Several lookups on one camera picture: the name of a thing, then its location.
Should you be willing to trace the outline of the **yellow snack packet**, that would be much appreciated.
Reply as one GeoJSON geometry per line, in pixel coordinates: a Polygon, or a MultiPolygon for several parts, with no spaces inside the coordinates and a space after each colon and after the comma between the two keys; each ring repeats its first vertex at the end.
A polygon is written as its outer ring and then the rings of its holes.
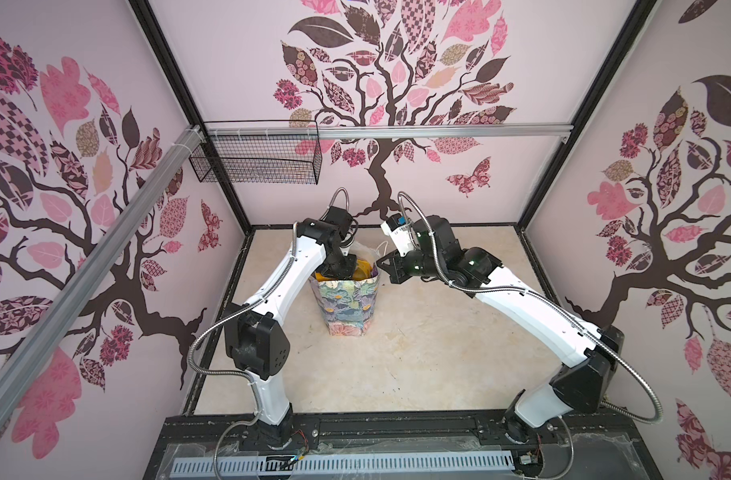
{"type": "MultiPolygon", "coordinates": [[[[373,264],[369,263],[369,261],[358,258],[356,263],[356,269],[352,275],[349,277],[343,277],[343,280],[348,281],[364,281],[369,278],[373,277],[373,272],[375,272],[375,267],[373,267],[373,264]]],[[[315,278],[319,282],[324,281],[339,281],[339,277],[332,277],[332,276],[325,276],[321,273],[316,273],[315,278]]]]}

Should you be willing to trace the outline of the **floral white paper bag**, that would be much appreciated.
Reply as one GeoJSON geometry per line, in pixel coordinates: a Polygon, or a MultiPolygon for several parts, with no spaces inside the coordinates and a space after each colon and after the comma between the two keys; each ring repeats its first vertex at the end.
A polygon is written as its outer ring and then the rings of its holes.
{"type": "Polygon", "coordinates": [[[319,282],[315,274],[309,284],[321,309],[331,336],[361,337],[373,323],[377,294],[379,293],[379,269],[377,260],[387,253],[387,241],[377,248],[367,247],[355,242],[352,253],[375,267],[373,277],[364,281],[324,281],[319,282]]]}

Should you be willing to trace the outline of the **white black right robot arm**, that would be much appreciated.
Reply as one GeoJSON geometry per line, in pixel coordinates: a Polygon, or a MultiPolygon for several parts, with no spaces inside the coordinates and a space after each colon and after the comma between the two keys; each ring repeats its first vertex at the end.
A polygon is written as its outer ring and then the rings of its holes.
{"type": "Polygon", "coordinates": [[[377,260],[393,284],[409,278],[447,279],[467,296],[507,315],[557,355],[552,378],[519,392],[503,416],[509,440],[525,444],[549,420],[573,411],[597,412],[617,371],[623,333],[603,330],[559,309],[481,247],[463,248],[449,221],[437,215],[409,223],[393,214],[381,224],[395,250],[377,260]]]}

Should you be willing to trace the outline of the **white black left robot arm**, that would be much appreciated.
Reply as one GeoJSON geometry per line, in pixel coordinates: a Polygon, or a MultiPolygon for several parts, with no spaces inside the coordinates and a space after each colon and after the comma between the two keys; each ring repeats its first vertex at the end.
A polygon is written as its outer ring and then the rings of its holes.
{"type": "Polygon", "coordinates": [[[294,227],[291,246],[279,266],[225,324],[227,356],[252,382],[259,422],[281,425],[291,415],[282,370],[291,353],[283,324],[303,287],[317,273],[349,280],[357,268],[351,254],[355,219],[348,210],[330,207],[320,219],[294,227]]]}

